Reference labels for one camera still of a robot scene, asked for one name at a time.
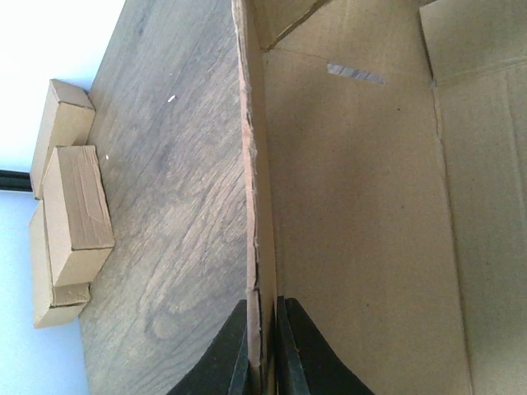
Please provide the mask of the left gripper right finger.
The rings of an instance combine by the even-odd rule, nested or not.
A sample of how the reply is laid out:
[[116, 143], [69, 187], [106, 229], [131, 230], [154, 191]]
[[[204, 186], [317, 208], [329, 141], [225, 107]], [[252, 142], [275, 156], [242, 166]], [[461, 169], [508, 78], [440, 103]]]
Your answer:
[[280, 394], [373, 394], [337, 357], [297, 299], [277, 298], [276, 330]]

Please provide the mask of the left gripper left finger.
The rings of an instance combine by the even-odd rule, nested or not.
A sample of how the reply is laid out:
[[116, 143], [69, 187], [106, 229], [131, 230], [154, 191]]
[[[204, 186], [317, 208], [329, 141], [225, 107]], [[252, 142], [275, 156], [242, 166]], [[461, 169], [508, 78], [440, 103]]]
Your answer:
[[240, 300], [198, 363], [168, 395], [228, 395], [249, 392], [246, 301]]

